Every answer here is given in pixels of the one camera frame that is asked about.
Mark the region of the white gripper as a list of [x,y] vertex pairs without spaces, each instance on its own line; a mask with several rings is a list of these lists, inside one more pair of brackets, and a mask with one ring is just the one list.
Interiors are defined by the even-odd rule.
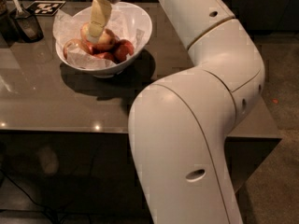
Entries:
[[93,0],[91,18],[88,25],[87,40],[96,43],[110,19],[112,6],[121,0]]

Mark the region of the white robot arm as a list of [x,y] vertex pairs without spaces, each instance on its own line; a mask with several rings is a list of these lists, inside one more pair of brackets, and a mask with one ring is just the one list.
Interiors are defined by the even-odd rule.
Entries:
[[151,83],[128,119],[154,224],[243,224],[224,142],[256,105],[264,64],[221,0],[158,0],[192,68]]

